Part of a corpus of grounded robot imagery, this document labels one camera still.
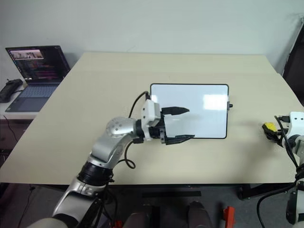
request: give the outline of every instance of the floor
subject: floor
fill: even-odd
[[[33,222],[49,217],[53,208],[63,194],[62,191],[41,186],[35,186],[30,197],[29,208],[22,220],[20,228],[27,227]],[[26,206],[30,193],[29,185],[15,184],[12,190],[10,202],[2,210],[0,227],[17,228],[19,219]],[[195,188],[127,188],[119,187],[112,189],[118,198],[117,218],[125,221],[132,211],[142,204],[160,206],[161,228],[186,228],[187,205],[192,201],[201,202],[209,212],[214,228],[224,228],[225,222],[220,220],[220,212],[226,206],[233,206],[236,209],[234,228],[258,228],[260,227],[256,204],[258,198],[239,200],[236,196],[236,187],[195,187]],[[191,197],[149,197],[150,193],[156,192],[177,192],[195,191],[201,196]],[[292,227],[285,219],[286,204],[289,194],[280,194],[263,201],[261,205],[261,216],[267,228],[290,228]],[[114,205],[107,205],[111,214]]]

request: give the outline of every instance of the whiteboard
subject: whiteboard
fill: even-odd
[[[226,138],[228,92],[226,84],[151,84],[151,99],[160,108],[177,106],[190,110],[165,115],[168,137],[194,134],[195,138]]]

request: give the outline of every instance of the laptop screen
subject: laptop screen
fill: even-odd
[[[70,70],[60,46],[5,49],[28,84],[61,82]]]

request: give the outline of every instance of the laptop keyboard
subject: laptop keyboard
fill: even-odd
[[[28,86],[19,97],[50,97],[57,86]]]

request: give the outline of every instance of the white wall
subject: white wall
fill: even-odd
[[[0,79],[19,72],[5,47],[264,54],[281,73],[304,0],[0,0]]]

